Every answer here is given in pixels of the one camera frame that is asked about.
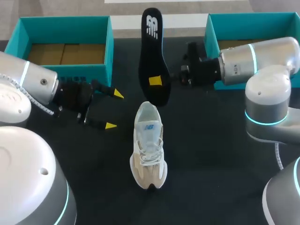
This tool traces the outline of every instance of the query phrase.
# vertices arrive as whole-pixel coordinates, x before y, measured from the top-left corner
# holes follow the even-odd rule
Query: black table
[[[202,40],[166,38],[169,70],[179,72],[187,42]],[[175,84],[168,105],[159,108],[167,180],[157,191],[136,184],[129,158],[135,114],[145,101],[137,77],[140,40],[116,39],[114,49],[112,82],[125,99],[96,96],[90,113],[117,128],[97,131],[76,124],[75,114],[56,120],[35,107],[27,125],[59,160],[77,201],[77,224],[267,225],[263,189],[279,169],[274,145],[246,134],[242,90]],[[299,95],[292,90],[292,107],[300,107]],[[293,146],[280,145],[280,151],[284,166],[300,154]]]

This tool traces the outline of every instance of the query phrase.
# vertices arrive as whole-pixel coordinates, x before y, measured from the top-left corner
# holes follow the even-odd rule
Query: shoe
[[[157,108],[150,102],[142,103],[137,111],[133,138],[130,167],[135,181],[144,189],[151,184],[161,188],[168,171],[163,149],[163,124]]]

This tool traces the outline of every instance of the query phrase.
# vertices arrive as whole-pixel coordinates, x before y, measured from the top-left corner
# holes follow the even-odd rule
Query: white cable
[[[35,100],[22,86],[20,86],[16,81],[14,81],[11,77],[5,75],[5,74],[0,74],[0,79],[5,79],[11,84],[13,84],[17,89],[20,90],[33,104],[35,104],[38,108],[46,112],[47,114],[53,116],[54,112],[51,111],[50,109],[46,108],[42,104],[40,104],[37,100]]]
[[[279,154],[279,143],[275,143],[275,156],[276,156],[276,160],[277,160],[277,164],[279,166],[279,169],[283,170],[283,166],[282,166],[281,159],[280,159],[280,154]]]

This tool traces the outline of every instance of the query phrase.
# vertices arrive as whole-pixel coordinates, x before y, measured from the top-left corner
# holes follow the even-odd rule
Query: new balance logo
[[[154,125],[146,125],[144,130],[151,130],[153,129]]]
[[[158,38],[158,20],[155,17],[152,17],[150,15],[147,16],[147,34],[151,35],[155,39]]]

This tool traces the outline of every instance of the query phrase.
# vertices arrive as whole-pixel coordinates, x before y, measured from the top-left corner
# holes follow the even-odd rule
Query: insole
[[[155,106],[167,104],[171,92],[170,74],[163,57],[163,17],[157,8],[142,15],[142,47],[139,80],[147,100]]]

